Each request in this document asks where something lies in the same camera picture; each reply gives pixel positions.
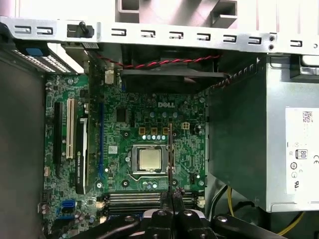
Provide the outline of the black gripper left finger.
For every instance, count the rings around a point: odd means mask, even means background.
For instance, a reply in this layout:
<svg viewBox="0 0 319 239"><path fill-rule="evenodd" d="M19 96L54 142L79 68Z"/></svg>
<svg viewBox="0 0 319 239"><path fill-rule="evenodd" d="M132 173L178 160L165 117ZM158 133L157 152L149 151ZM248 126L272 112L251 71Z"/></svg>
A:
<svg viewBox="0 0 319 239"><path fill-rule="evenodd" d="M160 208L135 215L114 217L96 227L81 232L76 239L169 239L173 231L173 203L171 192L163 192Z"/></svg>

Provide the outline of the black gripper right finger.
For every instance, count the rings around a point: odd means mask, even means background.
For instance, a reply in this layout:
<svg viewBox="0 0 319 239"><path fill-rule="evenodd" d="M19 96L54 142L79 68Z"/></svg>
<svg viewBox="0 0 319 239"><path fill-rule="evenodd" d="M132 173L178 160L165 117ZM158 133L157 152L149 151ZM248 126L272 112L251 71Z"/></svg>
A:
<svg viewBox="0 0 319 239"><path fill-rule="evenodd" d="M283 239L276 233L227 215L217 215L211 221L196 210L186 209L184 191L173 191L175 229L179 239Z"/></svg>

